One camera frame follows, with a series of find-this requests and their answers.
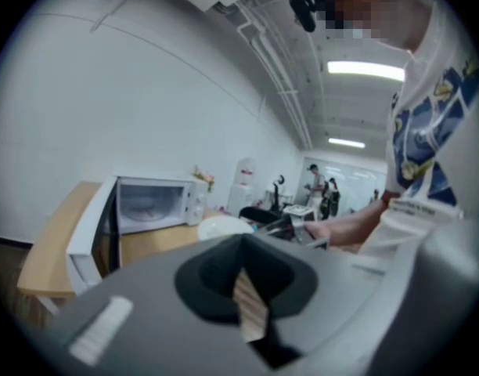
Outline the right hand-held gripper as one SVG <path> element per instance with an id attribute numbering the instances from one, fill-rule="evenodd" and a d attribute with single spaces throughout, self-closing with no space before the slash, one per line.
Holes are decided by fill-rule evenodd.
<path id="1" fill-rule="evenodd" d="M 304 220 L 301 217 L 291 215 L 290 221 L 292 225 L 288 222 L 274 222 L 263 226 L 258 229 L 258 233 L 280 240 L 293 240 L 306 248 L 328 248 L 329 241 L 326 238 L 315 239 L 305 228 Z"/>

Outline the person's right hand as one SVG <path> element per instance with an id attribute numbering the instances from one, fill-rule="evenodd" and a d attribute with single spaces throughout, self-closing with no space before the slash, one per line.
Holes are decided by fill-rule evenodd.
<path id="1" fill-rule="evenodd" d="M 327 221 L 313 221 L 306 222 L 304 228 L 312 236 L 314 240 L 327 240 L 330 241 L 333 232 L 330 224 Z"/>

